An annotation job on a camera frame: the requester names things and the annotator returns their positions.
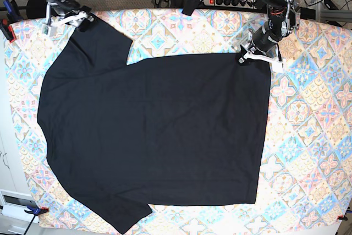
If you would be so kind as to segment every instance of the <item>t-shirt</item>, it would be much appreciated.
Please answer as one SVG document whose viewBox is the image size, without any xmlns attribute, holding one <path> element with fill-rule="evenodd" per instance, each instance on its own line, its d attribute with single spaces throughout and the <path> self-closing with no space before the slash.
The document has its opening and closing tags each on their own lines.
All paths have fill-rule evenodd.
<svg viewBox="0 0 352 235">
<path fill-rule="evenodd" d="M 47 71 L 38 123 L 74 199 L 125 233 L 158 205 L 256 200 L 271 82 L 233 53 L 144 59 L 96 18 Z"/>
</svg>

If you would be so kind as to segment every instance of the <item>power strip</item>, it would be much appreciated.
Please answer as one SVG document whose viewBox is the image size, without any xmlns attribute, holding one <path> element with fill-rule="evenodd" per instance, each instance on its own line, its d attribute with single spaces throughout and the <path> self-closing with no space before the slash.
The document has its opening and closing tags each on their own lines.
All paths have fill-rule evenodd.
<svg viewBox="0 0 352 235">
<path fill-rule="evenodd" d="M 257 0 L 203 0 L 205 6 L 261 9 Z"/>
</svg>

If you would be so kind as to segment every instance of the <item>table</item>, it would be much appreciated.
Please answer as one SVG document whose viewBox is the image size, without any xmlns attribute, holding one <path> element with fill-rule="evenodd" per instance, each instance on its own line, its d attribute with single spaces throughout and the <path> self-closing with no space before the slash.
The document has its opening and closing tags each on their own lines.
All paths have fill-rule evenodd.
<svg viewBox="0 0 352 235">
<path fill-rule="evenodd" d="M 239 50 L 248 29 L 265 17 L 254 13 L 138 9 L 95 13 L 134 40 L 128 63 L 150 57 Z M 46 161 L 46 141 L 36 122 L 43 77 L 74 29 L 49 39 L 43 20 L 13 24 L 17 40 L 5 43 L 5 70 L 13 126 L 27 183 L 40 206 L 40 226 L 118 234 L 72 199 Z M 352 198 L 352 32 L 301 21 L 280 42 L 287 60 L 272 73 L 265 147 L 254 205 L 158 206 L 127 234 L 269 234 L 336 223 Z"/>
</svg>

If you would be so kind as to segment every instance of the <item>colorful tile pattern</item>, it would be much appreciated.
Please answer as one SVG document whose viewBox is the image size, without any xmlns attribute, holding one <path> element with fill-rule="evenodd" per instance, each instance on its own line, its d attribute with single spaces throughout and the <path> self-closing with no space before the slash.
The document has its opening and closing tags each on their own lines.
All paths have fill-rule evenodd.
<svg viewBox="0 0 352 235">
<path fill-rule="evenodd" d="M 134 40 L 128 63 L 186 53 L 234 52 L 264 16 L 176 9 L 96 13 Z M 61 187 L 46 161 L 46 141 L 36 122 L 46 70 L 73 28 L 49 39 L 42 20 L 13 24 L 18 40 L 5 42 L 5 71 L 23 169 L 33 198 L 49 207 L 41 227 L 98 233 L 117 231 Z M 284 74 L 273 74 L 266 141 L 254 205 L 159 206 L 127 234 L 273 234 L 336 223 L 352 198 L 351 32 L 301 21 L 280 43 Z"/>
</svg>

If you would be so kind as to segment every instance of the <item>patterned tablecloth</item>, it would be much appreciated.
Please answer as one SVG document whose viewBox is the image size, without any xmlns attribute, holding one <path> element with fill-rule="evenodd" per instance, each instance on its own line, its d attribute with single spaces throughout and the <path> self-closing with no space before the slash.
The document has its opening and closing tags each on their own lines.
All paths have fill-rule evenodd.
<svg viewBox="0 0 352 235">
<path fill-rule="evenodd" d="M 197 10 L 122 10 L 96 13 L 134 39 L 128 63 L 186 53 L 234 52 L 263 15 Z M 46 70 L 68 42 L 62 26 L 49 39 L 42 20 L 14 24 L 18 40 L 5 41 L 5 67 L 15 135 L 28 186 L 50 209 L 41 227 L 100 233 L 117 231 L 72 199 L 46 161 L 36 122 Z M 309 21 L 280 43 L 287 59 L 272 74 L 265 147 L 254 205 L 153 206 L 127 234 L 226 235 L 299 231 L 336 223 L 352 197 L 352 32 Z"/>
</svg>

